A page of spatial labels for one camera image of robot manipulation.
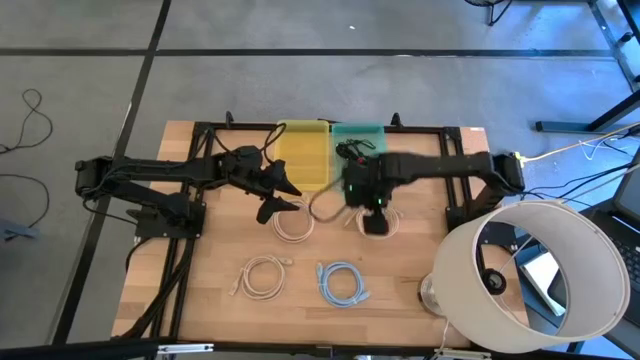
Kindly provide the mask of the teal translucent plastic bin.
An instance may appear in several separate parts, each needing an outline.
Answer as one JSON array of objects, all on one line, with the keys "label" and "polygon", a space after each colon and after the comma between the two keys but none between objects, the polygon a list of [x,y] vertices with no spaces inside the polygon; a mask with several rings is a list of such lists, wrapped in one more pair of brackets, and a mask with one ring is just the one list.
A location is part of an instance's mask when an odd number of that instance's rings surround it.
[{"label": "teal translucent plastic bin", "polygon": [[351,164],[365,165],[369,157],[387,151],[383,125],[334,124],[331,129],[333,170],[331,182],[338,180]]}]

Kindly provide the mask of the black bar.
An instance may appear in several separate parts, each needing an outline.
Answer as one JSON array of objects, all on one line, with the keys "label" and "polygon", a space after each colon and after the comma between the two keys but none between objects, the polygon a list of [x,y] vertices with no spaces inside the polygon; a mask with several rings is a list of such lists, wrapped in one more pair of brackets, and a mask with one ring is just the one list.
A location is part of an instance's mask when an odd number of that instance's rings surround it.
[{"label": "black bar", "polygon": [[[168,338],[155,339],[116,339],[109,341],[42,345],[35,347],[0,349],[0,360],[130,360],[134,358],[155,357],[159,345],[172,343]],[[355,355],[382,356],[424,356],[431,357],[437,349],[429,347],[364,347],[364,346],[319,346],[287,344],[250,344],[218,342],[213,352],[240,353],[282,353],[289,355],[311,355],[333,359]],[[577,353],[561,353],[537,350],[523,354],[508,354],[490,351],[479,346],[469,350],[487,352],[492,360],[620,360],[610,357],[592,356]]]}]

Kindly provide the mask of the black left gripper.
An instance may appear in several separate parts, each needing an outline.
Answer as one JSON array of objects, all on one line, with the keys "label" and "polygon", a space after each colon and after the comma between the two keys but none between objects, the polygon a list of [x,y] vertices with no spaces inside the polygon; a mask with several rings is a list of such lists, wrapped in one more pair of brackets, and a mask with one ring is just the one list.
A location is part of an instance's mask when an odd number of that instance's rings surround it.
[{"label": "black left gripper", "polygon": [[259,207],[256,216],[258,223],[266,224],[275,213],[299,209],[297,205],[281,197],[272,197],[275,190],[294,196],[302,195],[302,192],[289,181],[285,161],[275,160],[266,167],[262,164],[260,168],[242,167],[236,148],[224,154],[222,170],[230,185],[258,197],[271,197],[264,200]]}]

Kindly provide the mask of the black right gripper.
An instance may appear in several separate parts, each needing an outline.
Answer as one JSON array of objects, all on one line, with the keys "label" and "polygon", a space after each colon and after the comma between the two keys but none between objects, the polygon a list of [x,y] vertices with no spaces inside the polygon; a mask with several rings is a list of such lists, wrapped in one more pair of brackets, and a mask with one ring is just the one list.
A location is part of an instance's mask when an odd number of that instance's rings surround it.
[{"label": "black right gripper", "polygon": [[[362,223],[364,226],[387,226],[388,220],[385,215],[384,209],[363,209],[361,211]],[[375,234],[375,228],[365,227],[364,231],[366,234],[372,235]],[[388,227],[381,227],[377,230],[379,235],[387,235]]]}]

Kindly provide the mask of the black metal stand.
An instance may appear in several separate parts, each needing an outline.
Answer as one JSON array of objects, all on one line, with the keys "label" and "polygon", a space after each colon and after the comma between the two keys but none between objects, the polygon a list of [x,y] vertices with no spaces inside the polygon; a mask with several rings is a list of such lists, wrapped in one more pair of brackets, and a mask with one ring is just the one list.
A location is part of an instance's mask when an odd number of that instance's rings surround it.
[{"label": "black metal stand", "polygon": [[640,73],[634,74],[632,72],[626,56],[622,51],[622,47],[632,39],[636,39],[640,45],[640,0],[616,0],[624,16],[624,20],[630,27],[629,32],[625,32],[619,37],[615,37],[609,29],[608,23],[597,5],[597,1],[598,0],[588,0],[587,3],[607,41],[613,58],[616,60],[631,88],[631,94],[591,122],[538,121],[534,124],[534,129],[538,132],[606,134],[615,130],[622,131],[622,126],[618,126],[617,122],[640,108]]}]

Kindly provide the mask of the yellow translucent plastic bin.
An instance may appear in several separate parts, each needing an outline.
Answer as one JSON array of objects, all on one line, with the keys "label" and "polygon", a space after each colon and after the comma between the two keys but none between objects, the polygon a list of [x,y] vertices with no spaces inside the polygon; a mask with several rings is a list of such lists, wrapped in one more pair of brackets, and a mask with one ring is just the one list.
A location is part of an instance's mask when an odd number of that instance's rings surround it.
[{"label": "yellow translucent plastic bin", "polygon": [[315,192],[329,183],[329,130],[323,120],[280,120],[283,134],[274,158],[285,162],[287,177],[301,192]]}]

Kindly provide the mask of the beige lamp shade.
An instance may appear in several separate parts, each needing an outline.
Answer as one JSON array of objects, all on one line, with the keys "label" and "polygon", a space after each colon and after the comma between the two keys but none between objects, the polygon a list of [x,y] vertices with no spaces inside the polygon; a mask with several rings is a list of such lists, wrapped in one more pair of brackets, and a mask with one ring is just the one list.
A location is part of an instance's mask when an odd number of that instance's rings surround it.
[{"label": "beige lamp shade", "polygon": [[[541,242],[564,277],[568,309],[558,332],[535,331],[505,311],[486,290],[476,246],[491,221],[519,227]],[[630,278],[619,251],[591,220],[558,201],[524,201],[458,226],[440,244],[431,272],[442,315],[489,350],[527,353],[602,336],[623,318]]]}]

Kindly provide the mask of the blue grey floor tape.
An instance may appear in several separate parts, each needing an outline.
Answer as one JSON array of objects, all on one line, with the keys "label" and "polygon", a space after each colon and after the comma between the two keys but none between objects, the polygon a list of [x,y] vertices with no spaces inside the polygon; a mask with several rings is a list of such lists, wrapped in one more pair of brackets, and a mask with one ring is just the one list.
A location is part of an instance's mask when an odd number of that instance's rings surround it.
[{"label": "blue grey floor tape", "polygon": [[9,241],[16,237],[35,238],[40,234],[38,229],[0,218],[0,239]]}]

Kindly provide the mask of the white tablet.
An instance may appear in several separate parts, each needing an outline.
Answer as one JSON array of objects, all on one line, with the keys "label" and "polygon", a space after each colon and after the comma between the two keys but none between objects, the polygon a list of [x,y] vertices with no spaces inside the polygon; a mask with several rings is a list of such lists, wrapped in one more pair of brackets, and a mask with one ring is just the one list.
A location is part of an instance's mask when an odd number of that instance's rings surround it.
[{"label": "white tablet", "polygon": [[559,266],[550,252],[544,252],[519,266],[535,292],[541,297],[543,303],[555,315],[562,317],[565,307],[552,299],[548,294],[553,279],[559,275]]}]

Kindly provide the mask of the silver metal bracket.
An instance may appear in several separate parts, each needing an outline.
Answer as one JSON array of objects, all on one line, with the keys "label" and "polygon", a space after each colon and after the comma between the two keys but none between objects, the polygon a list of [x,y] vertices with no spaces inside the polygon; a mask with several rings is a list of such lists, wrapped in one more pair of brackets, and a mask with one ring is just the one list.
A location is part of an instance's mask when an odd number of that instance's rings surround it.
[{"label": "silver metal bracket", "polygon": [[213,352],[214,344],[213,343],[197,343],[197,344],[164,344],[159,345],[157,354],[158,355],[178,355],[178,354],[189,354],[189,353],[205,353],[205,352]]},{"label": "silver metal bracket", "polygon": [[445,348],[435,351],[429,360],[492,360],[492,357],[487,352]]}]

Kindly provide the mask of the silver lamp base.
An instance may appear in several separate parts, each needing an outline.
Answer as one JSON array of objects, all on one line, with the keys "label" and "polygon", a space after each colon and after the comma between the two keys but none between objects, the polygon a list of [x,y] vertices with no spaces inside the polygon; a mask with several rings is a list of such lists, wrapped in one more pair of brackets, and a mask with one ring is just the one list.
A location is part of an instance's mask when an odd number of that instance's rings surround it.
[{"label": "silver lamp base", "polygon": [[439,317],[444,317],[444,313],[438,304],[433,287],[433,275],[426,275],[420,282],[418,287],[418,298],[422,307]]}]

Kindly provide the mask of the black laptop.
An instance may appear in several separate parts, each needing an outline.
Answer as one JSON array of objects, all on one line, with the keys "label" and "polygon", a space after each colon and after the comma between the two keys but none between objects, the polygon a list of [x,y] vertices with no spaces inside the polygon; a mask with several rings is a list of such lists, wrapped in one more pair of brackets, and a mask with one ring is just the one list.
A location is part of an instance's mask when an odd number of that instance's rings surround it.
[{"label": "black laptop", "polygon": [[610,238],[622,256],[631,284],[631,297],[623,323],[640,336],[640,150],[633,165],[638,167],[622,176],[612,198],[582,211]]}]

